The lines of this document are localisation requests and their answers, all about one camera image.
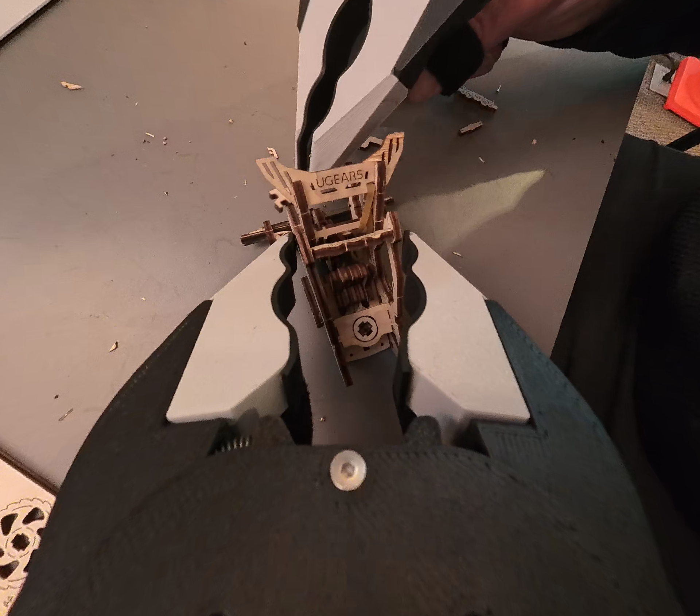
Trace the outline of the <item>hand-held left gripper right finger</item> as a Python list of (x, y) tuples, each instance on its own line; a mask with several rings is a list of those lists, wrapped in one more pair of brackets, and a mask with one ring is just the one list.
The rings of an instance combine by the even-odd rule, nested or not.
[(456, 444), (472, 421), (527, 424), (530, 411), (485, 297), (414, 233), (402, 240), (404, 276), (393, 398), (403, 432), (437, 421)]

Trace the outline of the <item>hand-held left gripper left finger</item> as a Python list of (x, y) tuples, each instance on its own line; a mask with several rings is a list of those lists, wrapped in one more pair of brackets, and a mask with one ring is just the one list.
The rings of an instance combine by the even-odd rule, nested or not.
[(295, 443), (311, 443), (310, 394), (288, 322), (296, 255), (292, 235), (276, 240), (211, 299), (169, 422), (239, 421), (254, 410), (282, 417)]

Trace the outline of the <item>wooden mechanical model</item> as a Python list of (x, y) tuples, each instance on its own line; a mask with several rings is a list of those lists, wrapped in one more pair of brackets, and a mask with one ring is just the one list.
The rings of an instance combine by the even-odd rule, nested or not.
[(315, 172), (282, 165), (272, 149), (257, 160), (287, 218), (242, 234), (241, 244), (295, 238), (316, 326), (325, 328), (347, 386), (350, 363), (398, 351), (402, 338), (403, 230), (386, 190), (403, 148), (404, 134), (395, 132), (362, 162)]

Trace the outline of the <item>wooden parts sheet gear wheels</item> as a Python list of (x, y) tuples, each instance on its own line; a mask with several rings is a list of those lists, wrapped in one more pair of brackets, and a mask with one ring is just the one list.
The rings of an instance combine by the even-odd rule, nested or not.
[(8, 615), (39, 549), (55, 495), (1, 459), (1, 614)]

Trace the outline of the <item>long notched wooden bar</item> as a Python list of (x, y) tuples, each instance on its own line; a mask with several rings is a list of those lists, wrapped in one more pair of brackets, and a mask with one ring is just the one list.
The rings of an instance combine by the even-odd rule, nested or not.
[(498, 105), (494, 100), (489, 99), (486, 96), (478, 93), (477, 91), (468, 88), (467, 86), (461, 86), (457, 90), (457, 94), (467, 100), (468, 102), (477, 104), (479, 107), (488, 110), (490, 112), (496, 112), (498, 110)]

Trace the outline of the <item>orange traffic cone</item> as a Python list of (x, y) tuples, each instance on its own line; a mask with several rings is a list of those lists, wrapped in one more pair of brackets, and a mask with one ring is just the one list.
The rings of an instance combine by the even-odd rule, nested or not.
[(686, 57), (680, 61), (670, 85), (665, 110), (699, 127), (699, 59)]

